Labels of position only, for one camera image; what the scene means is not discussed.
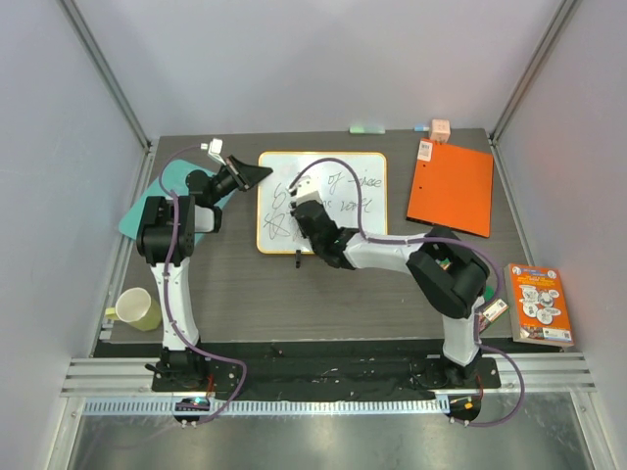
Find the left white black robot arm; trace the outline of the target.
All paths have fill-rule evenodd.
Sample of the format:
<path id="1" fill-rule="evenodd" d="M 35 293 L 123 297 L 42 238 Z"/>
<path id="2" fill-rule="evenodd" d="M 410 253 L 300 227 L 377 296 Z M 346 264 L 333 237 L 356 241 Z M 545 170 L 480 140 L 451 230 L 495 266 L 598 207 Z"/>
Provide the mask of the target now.
<path id="1" fill-rule="evenodd" d="M 153 372 L 153 391 L 198 391 L 208 383 L 210 358 L 201 350 L 189 289 L 196 236 L 219 232 L 219 203 L 234 192 L 254 189 L 270 175 L 268 166 L 229 156 L 213 174 L 201 168 L 189 171 L 185 195 L 162 186 L 162 196 L 146 198 L 135 241 L 155 279 L 163 317 L 159 360 L 146 366 Z"/>

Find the yellow framed whiteboard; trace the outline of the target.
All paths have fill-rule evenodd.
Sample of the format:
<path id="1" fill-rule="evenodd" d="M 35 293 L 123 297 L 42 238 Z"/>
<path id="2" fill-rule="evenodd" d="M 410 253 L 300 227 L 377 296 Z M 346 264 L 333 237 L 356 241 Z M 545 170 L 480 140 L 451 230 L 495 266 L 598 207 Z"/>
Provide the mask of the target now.
<path id="1" fill-rule="evenodd" d="M 377 152 L 264 152 L 259 165 L 273 173 L 258 186 L 257 248 L 265 255 L 309 254 L 309 242 L 295 242 L 288 193 L 296 177 L 315 179 L 321 201 L 338 226 L 375 235 L 388 229 L 387 160 Z"/>

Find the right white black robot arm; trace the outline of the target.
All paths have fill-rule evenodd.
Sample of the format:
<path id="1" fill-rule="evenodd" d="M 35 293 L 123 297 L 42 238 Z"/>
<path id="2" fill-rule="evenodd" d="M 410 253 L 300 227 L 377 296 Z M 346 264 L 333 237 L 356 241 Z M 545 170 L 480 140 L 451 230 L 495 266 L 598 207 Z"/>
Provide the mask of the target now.
<path id="1" fill-rule="evenodd" d="M 357 228 L 338 226 L 323 204 L 314 200 L 293 202 L 291 215 L 313 252 L 327 265 L 348 270 L 376 268 L 411 276 L 442 315 L 444 378 L 462 387 L 476 377 L 481 357 L 476 314 L 485 304 L 490 269 L 451 229 L 436 226 L 413 240 L 378 238 Z"/>

